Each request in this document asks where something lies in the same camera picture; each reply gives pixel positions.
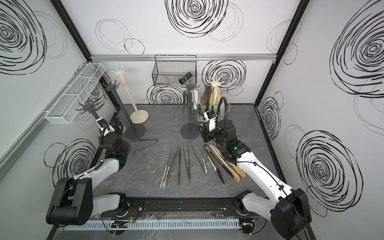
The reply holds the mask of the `dark grey rack stand front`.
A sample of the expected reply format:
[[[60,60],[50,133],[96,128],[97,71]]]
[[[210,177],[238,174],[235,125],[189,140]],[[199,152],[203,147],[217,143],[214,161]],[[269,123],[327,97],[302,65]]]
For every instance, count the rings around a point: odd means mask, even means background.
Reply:
[[[85,112],[88,112],[95,118],[95,120],[98,120],[100,118],[100,116],[96,111],[97,107],[100,105],[99,103],[90,102],[90,103],[84,103],[79,105],[81,107],[76,109],[76,111],[78,111],[79,114],[84,114]]]

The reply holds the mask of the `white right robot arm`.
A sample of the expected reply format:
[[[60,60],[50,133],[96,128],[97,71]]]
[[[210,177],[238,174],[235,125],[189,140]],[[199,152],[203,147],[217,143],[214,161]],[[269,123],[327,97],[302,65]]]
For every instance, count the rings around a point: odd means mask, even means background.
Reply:
[[[312,222],[307,194],[300,188],[293,189],[268,170],[251,149],[238,140],[232,121],[220,121],[215,129],[209,124],[197,127],[204,142],[214,141],[227,168],[231,163],[249,176],[265,193],[266,197],[247,193],[241,197],[241,203],[247,212],[253,212],[270,221],[280,236],[292,239]]]

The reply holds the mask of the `white handled slotted steel tongs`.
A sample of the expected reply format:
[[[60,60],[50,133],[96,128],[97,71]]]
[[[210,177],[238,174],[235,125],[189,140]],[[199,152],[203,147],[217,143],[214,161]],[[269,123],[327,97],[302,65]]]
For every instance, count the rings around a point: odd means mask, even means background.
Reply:
[[[220,88],[216,88],[216,99],[215,99],[215,105],[218,105],[219,102],[220,102],[220,99],[222,97],[222,93],[221,93],[221,89]]]

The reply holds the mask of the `steel wire tongs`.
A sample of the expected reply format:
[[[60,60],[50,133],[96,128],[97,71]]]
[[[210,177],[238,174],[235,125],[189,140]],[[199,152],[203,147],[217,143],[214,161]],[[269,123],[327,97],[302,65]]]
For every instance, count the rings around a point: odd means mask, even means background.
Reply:
[[[139,142],[152,142],[152,143],[147,145],[147,146],[145,146],[145,147],[143,147],[143,148],[141,148],[141,149],[136,150],[133,153],[133,156],[138,156],[138,155],[142,154],[147,149],[149,149],[153,145],[157,144],[159,142],[159,140],[158,139],[135,139],[135,140],[132,140],[132,143],[139,143]]]

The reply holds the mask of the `clear handled steel tongs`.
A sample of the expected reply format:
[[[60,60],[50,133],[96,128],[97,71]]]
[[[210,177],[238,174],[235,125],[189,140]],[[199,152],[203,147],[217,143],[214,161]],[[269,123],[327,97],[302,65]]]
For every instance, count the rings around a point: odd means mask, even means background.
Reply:
[[[198,103],[199,103],[199,90],[193,90],[193,104],[194,104],[194,118],[198,120]]]

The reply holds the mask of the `black slotted spatula tongs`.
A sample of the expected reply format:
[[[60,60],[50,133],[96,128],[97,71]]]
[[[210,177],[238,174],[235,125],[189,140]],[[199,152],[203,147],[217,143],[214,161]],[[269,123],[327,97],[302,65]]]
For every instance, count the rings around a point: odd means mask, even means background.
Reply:
[[[204,112],[209,110],[211,95],[212,95],[212,87],[207,86],[205,88],[203,96],[201,97],[201,108]]]

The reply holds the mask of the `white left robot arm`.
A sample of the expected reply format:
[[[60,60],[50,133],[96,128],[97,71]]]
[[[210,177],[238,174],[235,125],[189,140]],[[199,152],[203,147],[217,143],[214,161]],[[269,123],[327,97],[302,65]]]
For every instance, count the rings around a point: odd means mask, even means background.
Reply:
[[[130,145],[124,142],[121,127],[105,127],[100,137],[106,157],[82,174],[58,181],[46,214],[49,225],[84,225],[91,217],[107,211],[129,210],[124,193],[95,197],[94,189],[126,164]]]

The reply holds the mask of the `dark grey rack stand back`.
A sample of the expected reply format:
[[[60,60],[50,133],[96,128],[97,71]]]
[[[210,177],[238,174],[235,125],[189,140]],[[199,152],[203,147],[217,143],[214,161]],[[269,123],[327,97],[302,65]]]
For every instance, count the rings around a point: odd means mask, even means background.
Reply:
[[[184,139],[187,139],[187,140],[193,140],[195,138],[197,138],[199,136],[199,130],[197,128],[197,125],[193,123],[193,100],[192,100],[192,95],[193,95],[193,90],[195,89],[195,85],[186,85],[185,86],[185,90],[189,90],[189,117],[190,119],[188,120],[188,122],[186,124],[184,124],[181,129],[180,129],[180,133],[181,133],[181,136],[184,138]]]

